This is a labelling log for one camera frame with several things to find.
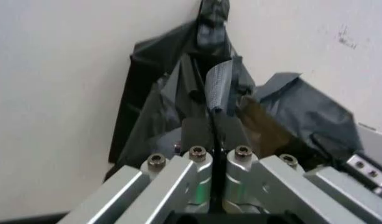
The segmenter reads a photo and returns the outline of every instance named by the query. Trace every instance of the silver metal bar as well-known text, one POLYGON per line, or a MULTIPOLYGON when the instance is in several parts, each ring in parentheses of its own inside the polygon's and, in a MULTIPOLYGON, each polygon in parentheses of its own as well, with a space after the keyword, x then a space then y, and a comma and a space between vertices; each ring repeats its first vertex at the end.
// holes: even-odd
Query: silver metal bar
POLYGON ((195 194, 197 179, 195 163, 174 156, 115 223, 163 223, 171 211, 184 210, 195 194))
POLYGON ((149 177, 124 166, 59 224, 113 223, 146 188, 149 177))
POLYGON ((304 176, 365 222, 382 223, 382 199, 356 180, 332 167, 318 168, 304 176))
POLYGON ((272 213, 290 211, 305 223, 364 223, 276 156, 253 163, 246 185, 272 213))
POLYGON ((359 155, 353 155, 347 160, 349 167, 359 172, 367 180, 382 188, 382 171, 370 164, 359 155))

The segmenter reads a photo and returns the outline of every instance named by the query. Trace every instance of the cap screw head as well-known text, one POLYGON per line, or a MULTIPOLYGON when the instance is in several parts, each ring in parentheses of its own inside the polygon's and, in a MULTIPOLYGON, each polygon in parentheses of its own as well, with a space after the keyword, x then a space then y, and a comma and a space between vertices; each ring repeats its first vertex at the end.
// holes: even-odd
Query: cap screw head
POLYGON ((252 157, 252 150, 248 146, 237 146, 235 148, 235 158, 240 161, 248 161, 252 157))
POLYGON ((280 159, 282 161, 284 161, 286 164, 288 164, 288 166, 292 167, 292 168, 296 168, 297 167, 297 158, 295 158, 293 155, 289 155, 289 154, 281 154, 280 155, 280 159))
POLYGON ((166 165, 166 157, 161 153, 151 154, 148 159, 148 169, 150 170, 161 170, 166 165))
POLYGON ((193 146, 189 150, 190 160, 202 162, 206 159, 206 149, 202 146, 193 146))

